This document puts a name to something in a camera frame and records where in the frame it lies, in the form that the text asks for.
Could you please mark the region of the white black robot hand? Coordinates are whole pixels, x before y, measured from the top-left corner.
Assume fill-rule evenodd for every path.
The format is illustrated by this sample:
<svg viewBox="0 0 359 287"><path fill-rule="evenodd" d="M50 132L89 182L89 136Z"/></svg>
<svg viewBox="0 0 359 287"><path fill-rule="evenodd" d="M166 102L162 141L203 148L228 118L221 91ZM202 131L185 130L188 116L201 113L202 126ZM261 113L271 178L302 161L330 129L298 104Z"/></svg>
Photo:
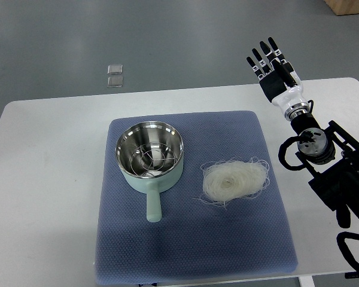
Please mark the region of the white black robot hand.
<svg viewBox="0 0 359 287"><path fill-rule="evenodd" d="M312 105L303 97L303 84L292 64L285 58L272 37L261 41L260 53L252 49L254 57L247 62L258 79L267 100L278 107L286 120L312 111Z"/></svg>

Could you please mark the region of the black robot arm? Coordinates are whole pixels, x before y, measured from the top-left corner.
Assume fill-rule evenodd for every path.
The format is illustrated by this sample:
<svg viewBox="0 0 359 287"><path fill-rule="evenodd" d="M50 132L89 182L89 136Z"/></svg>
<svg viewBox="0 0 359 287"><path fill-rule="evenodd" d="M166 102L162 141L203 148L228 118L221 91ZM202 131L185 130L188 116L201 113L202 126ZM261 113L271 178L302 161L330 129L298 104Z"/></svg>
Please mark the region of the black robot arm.
<svg viewBox="0 0 359 287"><path fill-rule="evenodd" d="M285 112L296 135L278 152L288 170L307 169L310 187L336 213L340 227L351 226L351 215L359 219L359 142L335 121L322 129L312 115L313 100L295 103Z"/></svg>

